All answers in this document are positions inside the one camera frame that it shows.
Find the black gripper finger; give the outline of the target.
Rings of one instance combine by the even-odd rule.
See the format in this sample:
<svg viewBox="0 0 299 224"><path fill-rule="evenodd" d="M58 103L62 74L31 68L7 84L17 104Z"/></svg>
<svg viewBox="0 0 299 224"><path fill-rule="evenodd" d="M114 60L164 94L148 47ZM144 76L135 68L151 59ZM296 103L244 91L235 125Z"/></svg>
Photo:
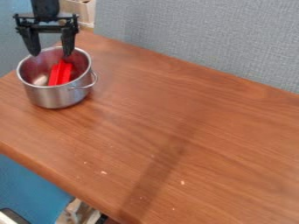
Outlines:
<svg viewBox="0 0 299 224"><path fill-rule="evenodd" d="M74 27L64 27L62 29L60 41L63 46L64 56L71 56L75 49L76 29Z"/></svg>
<svg viewBox="0 0 299 224"><path fill-rule="evenodd" d="M38 56L42 51L39 31L32 27L19 27L17 31L23 37L29 54Z"/></svg>

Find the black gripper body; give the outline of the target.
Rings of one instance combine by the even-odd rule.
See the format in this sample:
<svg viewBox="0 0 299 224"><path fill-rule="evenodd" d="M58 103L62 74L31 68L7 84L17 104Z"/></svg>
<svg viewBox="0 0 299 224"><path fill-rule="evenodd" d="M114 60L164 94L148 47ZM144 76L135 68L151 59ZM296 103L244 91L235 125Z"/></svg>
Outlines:
<svg viewBox="0 0 299 224"><path fill-rule="evenodd" d="M31 0L31 4L31 14L13 15L16 30L21 35L39 33L76 35L79 33L79 16L60 15L59 0Z"/></svg>

